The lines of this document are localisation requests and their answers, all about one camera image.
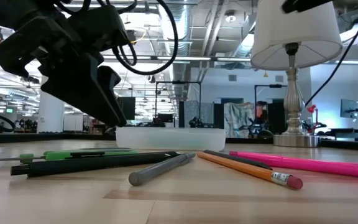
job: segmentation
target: pencil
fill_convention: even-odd
[[[207,154],[205,152],[197,152],[197,156],[200,158],[209,160],[211,162],[221,164],[222,166],[226,166],[228,168],[232,168],[232,169],[244,172],[246,174],[253,175],[255,177],[259,177],[261,179],[289,187],[293,190],[300,190],[303,187],[302,180],[297,177],[294,177],[290,174],[274,172],[272,170],[256,167],[253,165],[244,164],[244,163],[237,162],[237,161],[232,161],[230,159],[222,158],[219,156],[214,156],[211,154]]]

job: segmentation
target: black pen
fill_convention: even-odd
[[[215,152],[215,151],[211,151],[211,150],[205,150],[204,152],[208,153],[208,154],[211,154],[211,155],[214,155],[214,156],[219,156],[219,157],[223,157],[223,158],[226,158],[226,159],[231,159],[231,160],[234,160],[234,161],[237,161],[237,162],[242,162],[242,163],[257,166],[257,167],[260,167],[260,168],[273,170],[270,166],[268,166],[267,164],[264,164],[263,162],[253,161],[253,160],[250,160],[250,159],[244,159],[244,158],[240,158],[240,157],[237,157],[237,156],[230,156],[230,155],[227,155],[227,154],[224,154],[224,153]]]
[[[26,165],[12,166],[11,175],[27,174],[28,177],[39,177],[113,167],[153,164],[179,155],[180,153],[173,151],[120,156],[90,156],[87,154],[85,157],[79,157],[78,154],[74,154],[73,157],[75,159],[30,162]]]

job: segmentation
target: pencil eraser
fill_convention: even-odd
[[[301,179],[291,175],[287,180],[287,185],[292,189],[300,190],[303,187],[303,182]]]

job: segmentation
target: pink pencil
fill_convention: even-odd
[[[314,159],[299,159],[254,152],[230,152],[230,155],[263,162],[272,167],[310,170],[358,177],[358,163],[355,162],[317,161]]]

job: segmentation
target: desk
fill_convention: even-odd
[[[80,147],[113,147],[114,141],[39,141],[0,144],[0,157]],[[358,162],[358,151],[227,144],[254,151]],[[358,223],[358,178],[276,169],[304,182],[290,190],[219,164],[194,158],[153,181],[132,187],[120,167],[27,179],[9,175],[16,162],[0,162],[0,223]]]
[[[331,128],[331,136],[337,138],[350,138],[358,141],[358,129],[353,128]]]

